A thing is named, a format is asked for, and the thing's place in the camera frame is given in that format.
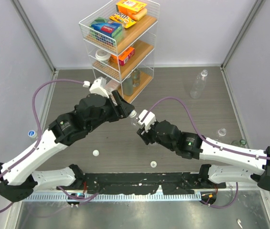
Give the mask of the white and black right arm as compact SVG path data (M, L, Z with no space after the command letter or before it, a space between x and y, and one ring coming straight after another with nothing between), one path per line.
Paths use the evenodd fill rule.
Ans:
M157 143L185 159L224 163L223 167L201 166L197 181L202 188L226 182L247 182L270 191L270 146L265 150L253 150L223 144L195 133L182 132L168 121L155 121L149 127L135 121L133 126L146 145Z

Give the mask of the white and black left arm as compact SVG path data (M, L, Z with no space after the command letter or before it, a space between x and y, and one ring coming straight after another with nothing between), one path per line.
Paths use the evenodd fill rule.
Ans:
M21 201L34 191L62 187L79 190L85 181L74 164L52 171L37 168L56 153L65 150L105 122L129 117L135 107L118 91L113 97L89 94L73 111L59 115L37 141L13 160L0 163L0 195L11 202Z

